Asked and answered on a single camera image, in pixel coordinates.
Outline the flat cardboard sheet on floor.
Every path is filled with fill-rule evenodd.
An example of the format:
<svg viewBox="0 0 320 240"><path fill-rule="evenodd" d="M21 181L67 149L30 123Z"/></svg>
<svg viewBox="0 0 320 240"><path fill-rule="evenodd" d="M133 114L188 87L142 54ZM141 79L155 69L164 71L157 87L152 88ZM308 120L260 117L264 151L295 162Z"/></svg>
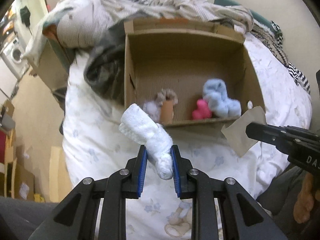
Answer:
<svg viewBox="0 0 320 240"><path fill-rule="evenodd" d="M49 163L49 198L58 203L72 190L72 184L67 171L65 153L61 147L52 146Z"/></svg>

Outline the clear plastic bag with label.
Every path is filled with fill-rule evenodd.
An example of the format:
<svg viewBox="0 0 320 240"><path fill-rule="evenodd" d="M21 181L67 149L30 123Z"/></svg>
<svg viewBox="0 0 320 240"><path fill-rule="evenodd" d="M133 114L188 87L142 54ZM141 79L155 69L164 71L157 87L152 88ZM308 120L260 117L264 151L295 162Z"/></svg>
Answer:
<svg viewBox="0 0 320 240"><path fill-rule="evenodd" d="M161 105L156 101L143 103L142 110L156 123L159 123L161 116Z"/></svg>

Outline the camouflage jacket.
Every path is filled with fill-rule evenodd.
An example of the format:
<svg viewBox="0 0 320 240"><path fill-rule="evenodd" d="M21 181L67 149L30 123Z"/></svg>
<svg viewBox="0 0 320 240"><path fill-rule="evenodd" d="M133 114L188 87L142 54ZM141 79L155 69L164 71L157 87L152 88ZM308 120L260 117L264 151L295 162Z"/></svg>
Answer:
<svg viewBox="0 0 320 240"><path fill-rule="evenodd" d="M125 29L119 22L105 32L89 54L84 80L104 99L124 104Z"/></svg>

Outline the brown cardboard box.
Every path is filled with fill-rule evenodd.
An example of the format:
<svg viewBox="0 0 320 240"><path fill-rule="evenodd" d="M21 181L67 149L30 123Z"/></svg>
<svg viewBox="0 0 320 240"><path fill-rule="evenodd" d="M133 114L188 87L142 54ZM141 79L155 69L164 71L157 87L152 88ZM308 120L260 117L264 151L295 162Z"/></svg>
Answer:
<svg viewBox="0 0 320 240"><path fill-rule="evenodd" d="M124 105L155 99L162 89L178 98L174 127L197 125L191 117L209 79L225 82L229 97L241 110L264 107L257 74L245 37L214 22L183 18L136 18L124 23Z"/></svg>

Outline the light blue fluffy sock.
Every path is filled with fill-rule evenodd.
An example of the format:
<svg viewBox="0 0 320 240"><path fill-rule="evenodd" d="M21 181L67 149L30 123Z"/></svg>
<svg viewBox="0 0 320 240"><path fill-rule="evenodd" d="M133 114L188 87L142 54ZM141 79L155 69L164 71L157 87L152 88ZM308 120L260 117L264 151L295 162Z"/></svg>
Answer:
<svg viewBox="0 0 320 240"><path fill-rule="evenodd" d="M221 79L209 79L203 85L202 98L208 103L209 110L219 118L241 116L239 100L228 97L226 84Z"/></svg>

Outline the striped beige duvet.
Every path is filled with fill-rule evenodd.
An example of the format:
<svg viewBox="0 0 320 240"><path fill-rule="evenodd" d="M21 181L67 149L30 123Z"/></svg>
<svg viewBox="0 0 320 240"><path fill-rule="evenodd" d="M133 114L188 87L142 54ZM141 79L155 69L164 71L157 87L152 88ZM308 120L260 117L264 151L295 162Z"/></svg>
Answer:
<svg viewBox="0 0 320 240"><path fill-rule="evenodd" d="M117 22L142 11L155 18L186 18L209 22L230 19L234 30L245 34L253 29L254 17L249 9L221 6L207 0L60 0L35 28L23 58L39 65L47 39L42 31L57 25L57 39L66 48L93 47L103 32Z"/></svg>

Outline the black white patterned blanket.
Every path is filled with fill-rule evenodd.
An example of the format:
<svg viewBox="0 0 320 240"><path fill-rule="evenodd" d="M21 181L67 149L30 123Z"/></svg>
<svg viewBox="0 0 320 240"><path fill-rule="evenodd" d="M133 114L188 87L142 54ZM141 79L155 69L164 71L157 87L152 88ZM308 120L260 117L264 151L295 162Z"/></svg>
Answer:
<svg viewBox="0 0 320 240"><path fill-rule="evenodd" d="M287 69L290 76L293 78L297 86L302 87L308 94L310 94L310 83L306 76L296 68L290 61L283 49L283 33L279 25L272 22L271 29L266 25L255 22L251 34L260 40L265 47L273 54L273 56L280 61Z"/></svg>

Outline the orange cylindrical roll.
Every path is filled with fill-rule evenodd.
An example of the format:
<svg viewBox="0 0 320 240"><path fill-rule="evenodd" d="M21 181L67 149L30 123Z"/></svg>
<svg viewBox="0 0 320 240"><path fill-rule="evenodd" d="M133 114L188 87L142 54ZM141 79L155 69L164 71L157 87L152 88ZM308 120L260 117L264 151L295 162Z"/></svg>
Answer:
<svg viewBox="0 0 320 240"><path fill-rule="evenodd" d="M163 125L171 124L174 116L174 101L173 100L166 100L163 101L161 107L161 115L160 115L160 122Z"/></svg>

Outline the teal green pillow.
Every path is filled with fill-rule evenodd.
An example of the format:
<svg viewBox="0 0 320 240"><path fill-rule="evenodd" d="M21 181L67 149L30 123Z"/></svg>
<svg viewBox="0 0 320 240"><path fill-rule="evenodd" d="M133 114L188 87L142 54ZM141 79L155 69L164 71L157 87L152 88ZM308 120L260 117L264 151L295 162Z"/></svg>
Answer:
<svg viewBox="0 0 320 240"><path fill-rule="evenodd" d="M214 0L214 4L222 5L222 6L236 6L240 5L240 3L235 2L233 0ZM283 38L283 33L281 31L281 28L279 25L274 23L273 21L269 21L257 12L250 10L254 19L258 21L260 24L263 24L264 26L268 27L270 31L275 35L276 38Z"/></svg>

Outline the white washing machine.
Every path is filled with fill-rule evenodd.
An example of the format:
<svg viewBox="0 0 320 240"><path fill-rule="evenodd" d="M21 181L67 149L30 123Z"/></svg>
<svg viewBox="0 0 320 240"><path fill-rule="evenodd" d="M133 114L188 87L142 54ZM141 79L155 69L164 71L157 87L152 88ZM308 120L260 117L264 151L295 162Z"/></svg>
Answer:
<svg viewBox="0 0 320 240"><path fill-rule="evenodd" d="M20 80L29 68L23 55L24 49L17 37L14 37L10 42L7 42L1 52L2 59L17 80Z"/></svg>

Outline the black hanging garment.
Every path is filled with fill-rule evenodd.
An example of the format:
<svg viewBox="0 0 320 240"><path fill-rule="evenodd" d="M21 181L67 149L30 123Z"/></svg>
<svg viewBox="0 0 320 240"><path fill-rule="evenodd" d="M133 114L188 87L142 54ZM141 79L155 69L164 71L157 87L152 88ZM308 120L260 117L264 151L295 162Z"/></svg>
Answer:
<svg viewBox="0 0 320 240"><path fill-rule="evenodd" d="M20 9L20 17L21 17L21 22L27 27L30 27L30 11L27 6L24 6Z"/></svg>

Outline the cardboard box with label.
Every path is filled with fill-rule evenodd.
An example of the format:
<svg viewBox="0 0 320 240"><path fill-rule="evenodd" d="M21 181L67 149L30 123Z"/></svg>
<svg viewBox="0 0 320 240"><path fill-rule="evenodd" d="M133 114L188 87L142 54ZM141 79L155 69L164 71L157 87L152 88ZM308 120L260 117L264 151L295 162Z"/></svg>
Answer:
<svg viewBox="0 0 320 240"><path fill-rule="evenodd" d="M12 163L12 199L34 201L34 178L35 176L20 165L16 158Z"/></svg>

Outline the white fluffy sock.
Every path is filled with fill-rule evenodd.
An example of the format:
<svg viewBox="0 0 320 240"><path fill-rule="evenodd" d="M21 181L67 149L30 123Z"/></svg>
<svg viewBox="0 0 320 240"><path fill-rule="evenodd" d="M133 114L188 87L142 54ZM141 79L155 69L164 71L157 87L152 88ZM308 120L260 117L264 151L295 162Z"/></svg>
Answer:
<svg viewBox="0 0 320 240"><path fill-rule="evenodd" d="M155 167L159 178L173 177L171 147L173 140L161 124L155 123L137 104L123 113L119 130L134 142L144 145L148 161Z"/></svg>

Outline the yellow egg tray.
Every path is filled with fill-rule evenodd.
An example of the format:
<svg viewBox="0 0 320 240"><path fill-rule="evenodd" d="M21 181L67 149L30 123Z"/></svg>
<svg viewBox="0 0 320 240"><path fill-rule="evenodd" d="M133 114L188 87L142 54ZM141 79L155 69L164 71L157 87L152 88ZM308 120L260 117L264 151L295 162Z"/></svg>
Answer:
<svg viewBox="0 0 320 240"><path fill-rule="evenodd" d="M37 203L45 203L46 202L44 197L40 193L35 193L34 194L34 201L37 202Z"/></svg>

